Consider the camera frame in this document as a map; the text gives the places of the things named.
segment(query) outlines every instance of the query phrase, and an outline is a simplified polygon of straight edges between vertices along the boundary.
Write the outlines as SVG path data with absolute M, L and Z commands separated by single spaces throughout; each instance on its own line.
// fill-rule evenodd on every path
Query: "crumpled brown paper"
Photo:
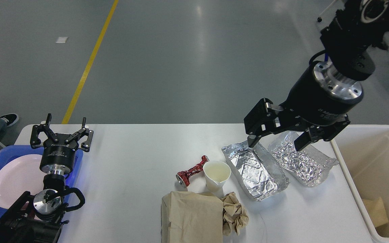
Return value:
M 376 200 L 363 199 L 363 203 L 375 228 L 389 222 L 382 197 Z
M 223 201 L 223 234 L 228 236 L 232 230 L 237 235 L 241 233 L 241 229 L 249 223 L 249 216 L 244 206 L 239 203 L 235 192 L 226 194 L 222 198 Z
M 162 198 L 162 243 L 223 242 L 223 202 L 210 192 Z

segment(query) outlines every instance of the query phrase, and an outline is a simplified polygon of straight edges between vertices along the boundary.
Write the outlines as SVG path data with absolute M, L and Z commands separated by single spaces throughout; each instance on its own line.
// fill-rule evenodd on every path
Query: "white plate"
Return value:
M 0 170 L 0 207 L 8 209 L 25 191 L 35 195 L 43 190 L 46 173 L 39 168 L 41 160 L 39 154 L 27 154 Z

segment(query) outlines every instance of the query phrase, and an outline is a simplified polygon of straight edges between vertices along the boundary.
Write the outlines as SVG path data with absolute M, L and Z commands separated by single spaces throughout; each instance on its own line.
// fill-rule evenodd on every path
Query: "crumpled aluminum foil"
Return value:
M 295 150 L 293 142 L 298 138 L 294 131 L 283 132 L 269 146 L 268 151 L 279 165 L 289 171 L 301 184 L 314 187 L 324 182 L 330 169 L 338 164 L 321 151 L 308 145 L 302 151 Z
M 289 179 L 260 143 L 254 148 L 249 148 L 247 141 L 234 143 L 223 147 L 222 152 L 239 184 L 254 200 L 264 200 L 287 188 Z

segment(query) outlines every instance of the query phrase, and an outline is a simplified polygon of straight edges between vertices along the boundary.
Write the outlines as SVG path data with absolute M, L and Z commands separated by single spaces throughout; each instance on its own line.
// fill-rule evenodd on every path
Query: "white plastic bin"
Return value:
M 389 125 L 350 125 L 332 141 L 373 239 L 389 242 L 389 223 L 374 228 L 361 198 L 382 197 L 389 219 Z

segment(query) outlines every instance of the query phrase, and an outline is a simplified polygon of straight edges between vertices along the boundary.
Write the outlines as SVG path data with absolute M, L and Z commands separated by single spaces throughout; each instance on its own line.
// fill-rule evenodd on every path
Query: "white table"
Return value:
M 84 153 L 76 187 L 86 198 L 69 212 L 61 243 L 160 242 L 161 197 L 183 190 L 175 174 L 201 161 L 225 161 L 223 146 L 246 140 L 243 124 L 89 125 L 94 130 L 91 152 Z M 32 125 L 16 144 L 28 144 Z M 54 132 L 73 133 L 80 125 L 51 125 Z M 261 140 L 268 145 L 275 135 Z M 330 143 L 314 145 L 335 157 Z M 235 191 L 247 207 L 245 231 L 224 242 L 358 242 L 372 243 L 340 166 L 315 188 L 301 186 L 290 174 L 288 188 L 262 202 L 252 201 L 234 175 L 224 193 Z M 203 172 L 190 178 L 189 191 L 206 191 Z

